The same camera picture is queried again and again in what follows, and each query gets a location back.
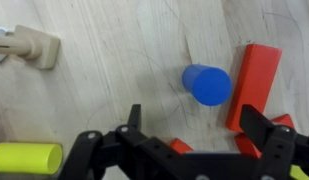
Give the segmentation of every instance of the wood grain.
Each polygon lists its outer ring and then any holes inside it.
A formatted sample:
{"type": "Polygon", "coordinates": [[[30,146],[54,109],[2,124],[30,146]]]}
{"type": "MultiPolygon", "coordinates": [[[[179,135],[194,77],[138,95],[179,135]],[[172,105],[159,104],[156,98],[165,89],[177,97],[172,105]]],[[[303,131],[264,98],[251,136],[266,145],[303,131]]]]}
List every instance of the wood grain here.
{"type": "MultiPolygon", "coordinates": [[[[0,63],[0,142],[61,143],[66,156],[80,132],[105,134],[141,103],[146,135],[237,151],[224,126],[229,101],[200,105],[181,74],[206,64],[235,85],[249,43],[283,49],[265,115],[289,113],[309,133],[309,0],[0,0],[0,26],[17,24],[59,36],[61,48],[49,71],[14,56],[0,63]]],[[[123,179],[117,171],[106,179],[123,179]]]]}

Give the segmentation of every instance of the yellow cylinder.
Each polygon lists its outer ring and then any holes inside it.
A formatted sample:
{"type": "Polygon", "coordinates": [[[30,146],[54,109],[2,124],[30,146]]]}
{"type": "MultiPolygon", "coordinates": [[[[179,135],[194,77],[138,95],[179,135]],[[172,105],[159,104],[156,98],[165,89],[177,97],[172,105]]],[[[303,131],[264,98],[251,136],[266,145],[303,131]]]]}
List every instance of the yellow cylinder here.
{"type": "Polygon", "coordinates": [[[0,172],[54,174],[62,156],[58,144],[0,143],[0,172]]]}

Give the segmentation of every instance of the screw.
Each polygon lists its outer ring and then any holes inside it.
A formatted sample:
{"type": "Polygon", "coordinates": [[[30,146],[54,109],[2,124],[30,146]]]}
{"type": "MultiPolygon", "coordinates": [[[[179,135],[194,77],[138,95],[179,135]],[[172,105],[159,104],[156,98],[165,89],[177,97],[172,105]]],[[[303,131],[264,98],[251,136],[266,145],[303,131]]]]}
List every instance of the screw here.
{"type": "Polygon", "coordinates": [[[261,177],[261,180],[275,180],[272,176],[269,176],[269,175],[263,175],[261,177]]]}
{"type": "Polygon", "coordinates": [[[195,180],[210,180],[210,178],[208,178],[206,175],[204,174],[200,174],[200,175],[197,175],[195,180]]]}
{"type": "Polygon", "coordinates": [[[282,126],[281,130],[285,131],[285,132],[290,132],[290,128],[286,127],[286,126],[282,126]]]}
{"type": "Polygon", "coordinates": [[[127,131],[128,131],[128,127],[125,127],[125,126],[122,127],[121,131],[122,131],[122,132],[127,132],[127,131]]]}
{"type": "Polygon", "coordinates": [[[95,136],[96,136],[95,133],[89,133],[87,137],[88,137],[89,139],[93,139],[93,138],[95,138],[95,136]]]}

